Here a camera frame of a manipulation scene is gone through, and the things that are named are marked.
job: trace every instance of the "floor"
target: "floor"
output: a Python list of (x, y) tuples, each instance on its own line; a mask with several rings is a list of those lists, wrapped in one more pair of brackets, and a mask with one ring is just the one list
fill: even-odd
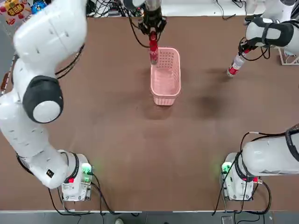
[(11, 64), (11, 60), (14, 55), (14, 48), (11, 44), (8, 36), (3, 32), (1, 21), (0, 21), (0, 83), (2, 82), (3, 76), (8, 72)]
[[(123, 213), (119, 216), (105, 215), (104, 223), (113, 224), (118, 217), (121, 217), (125, 224), (221, 224), (221, 218), (231, 216), (223, 212), (217, 212), (211, 216), (210, 212), (198, 213), (172, 213), (172, 212), (147, 212), (141, 213), (138, 217), (130, 213)], [(258, 216), (242, 213), (237, 215), (236, 223), (240, 220), (256, 220)], [(265, 215), (265, 224), (293, 224), (299, 220), (299, 213), (292, 212), (269, 212)], [(76, 224), (79, 217), (60, 216), (57, 213), (19, 213), (19, 214), (0, 214), (1, 224)], [(100, 214), (91, 214), (81, 218), (79, 224), (102, 224), (103, 220)], [(262, 224), (263, 217), (255, 222)]]

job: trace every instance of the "green indicator light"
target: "green indicator light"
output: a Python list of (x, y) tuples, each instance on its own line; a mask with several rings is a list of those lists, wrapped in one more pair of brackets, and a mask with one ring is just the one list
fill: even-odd
[(92, 166), (89, 163), (83, 163), (82, 164), (82, 172), (84, 174), (92, 172)]
[(231, 167), (231, 165), (232, 165), (231, 162), (225, 162), (225, 163), (223, 163), (223, 165), (222, 165), (222, 171), (223, 171), (223, 173), (227, 174), (228, 171), (229, 171), (229, 169), (230, 169), (230, 167)]

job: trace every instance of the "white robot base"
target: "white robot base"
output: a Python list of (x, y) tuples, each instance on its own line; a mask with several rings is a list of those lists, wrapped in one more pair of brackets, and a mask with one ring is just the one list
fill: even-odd
[(64, 201), (90, 201), (92, 192), (93, 167), (83, 154), (76, 154), (79, 159), (78, 174), (68, 183), (61, 185)]
[(230, 201), (242, 201), (243, 199), (244, 201), (249, 201), (252, 199), (253, 181), (246, 184), (246, 182), (239, 177), (235, 169), (235, 164), (232, 165), (236, 156), (237, 153), (230, 153), (221, 166), (221, 184), (225, 176), (228, 175), (223, 185), (223, 196), (224, 199)]

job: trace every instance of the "brown table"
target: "brown table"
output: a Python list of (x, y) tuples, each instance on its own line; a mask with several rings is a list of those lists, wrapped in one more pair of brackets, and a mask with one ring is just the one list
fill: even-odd
[[(246, 63), (234, 79), (226, 76), (242, 20), (169, 18), (160, 45), (178, 49), (182, 74), (181, 95), (169, 108), (154, 105), (149, 55), (128, 19), (89, 20), (82, 57), (61, 80), (64, 112), (47, 127), (55, 148), (87, 156), (114, 210), (213, 210), (220, 165), (239, 150), (243, 134), (298, 123), (298, 68), (280, 65), (277, 50), (270, 60)], [(0, 210), (53, 210), (47, 189), (22, 170), (2, 135), (0, 143)], [(299, 176), (264, 180), (272, 210), (299, 210)], [(258, 195), (245, 209), (265, 208), (262, 187)], [(56, 193), (55, 201), (61, 208)], [(98, 210), (96, 195), (76, 209)]]

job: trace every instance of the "plastic basket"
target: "plastic basket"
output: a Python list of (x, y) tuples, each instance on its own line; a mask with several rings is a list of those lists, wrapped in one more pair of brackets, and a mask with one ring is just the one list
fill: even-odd
[(150, 89), (157, 105), (173, 105), (181, 91), (179, 53), (174, 48), (159, 48), (158, 64), (151, 66)]

